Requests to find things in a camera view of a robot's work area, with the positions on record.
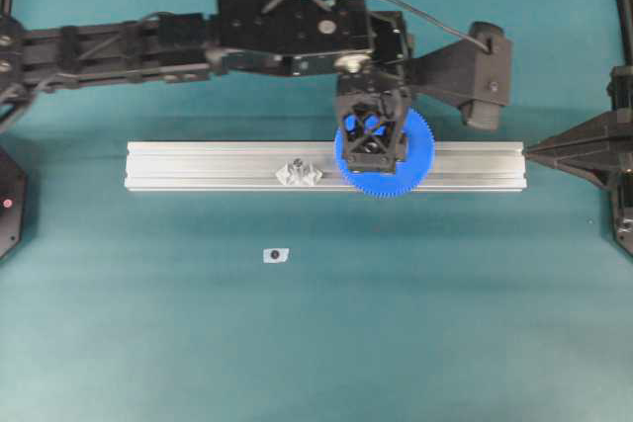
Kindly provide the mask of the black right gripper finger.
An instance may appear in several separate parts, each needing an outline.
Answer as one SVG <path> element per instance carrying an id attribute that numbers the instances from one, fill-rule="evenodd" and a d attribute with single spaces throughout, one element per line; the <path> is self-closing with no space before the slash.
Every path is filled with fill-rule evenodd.
<path id="1" fill-rule="evenodd" d="M 617 128 L 617 114 L 606 112 L 526 147 L 524 157 L 613 190 L 618 177 Z"/>

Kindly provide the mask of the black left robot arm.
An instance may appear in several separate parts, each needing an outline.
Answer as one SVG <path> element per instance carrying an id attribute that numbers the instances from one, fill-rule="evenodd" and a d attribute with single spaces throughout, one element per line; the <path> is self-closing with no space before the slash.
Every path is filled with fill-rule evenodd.
<path id="1" fill-rule="evenodd" d="M 1 127 L 41 93 L 232 71 L 333 75 L 341 156 L 355 173 L 392 174 L 407 158 L 408 54 L 396 12 L 365 0 L 217 0 L 213 15 L 156 12 L 135 21 L 28 30 L 1 20 Z"/>

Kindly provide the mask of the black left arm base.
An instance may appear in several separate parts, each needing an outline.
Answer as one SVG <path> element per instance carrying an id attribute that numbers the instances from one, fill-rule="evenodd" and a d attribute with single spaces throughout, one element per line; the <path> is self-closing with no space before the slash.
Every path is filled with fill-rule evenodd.
<path id="1" fill-rule="evenodd" d="M 5 258 L 21 241 L 27 175 L 18 163 L 1 149 L 0 251 Z"/>

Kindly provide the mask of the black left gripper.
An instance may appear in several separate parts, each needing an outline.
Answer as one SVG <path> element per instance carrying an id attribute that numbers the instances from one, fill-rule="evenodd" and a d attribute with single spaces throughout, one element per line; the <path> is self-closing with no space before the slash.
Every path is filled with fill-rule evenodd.
<path id="1" fill-rule="evenodd" d="M 404 125 L 411 95 L 403 61 L 411 47 L 401 13 L 371 13 L 368 26 L 373 50 L 336 63 L 338 156 L 351 173 L 393 175 L 407 153 Z"/>

